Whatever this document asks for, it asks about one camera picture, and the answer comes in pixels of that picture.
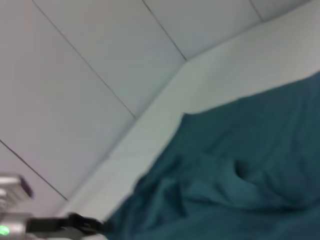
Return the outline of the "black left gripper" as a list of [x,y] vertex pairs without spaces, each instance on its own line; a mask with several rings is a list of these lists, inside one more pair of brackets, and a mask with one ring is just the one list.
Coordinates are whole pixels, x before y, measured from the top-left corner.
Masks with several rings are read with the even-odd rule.
[[80,234],[85,235],[108,234],[114,231],[112,221],[102,221],[91,217],[74,215],[74,226],[72,216],[30,218],[26,223],[25,232],[28,234]]

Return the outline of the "teal t-shirt with cream print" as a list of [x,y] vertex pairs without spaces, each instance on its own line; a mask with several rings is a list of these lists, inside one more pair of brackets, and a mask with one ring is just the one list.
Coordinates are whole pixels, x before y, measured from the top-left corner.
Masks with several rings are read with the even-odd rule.
[[320,72],[183,116],[107,240],[320,240]]

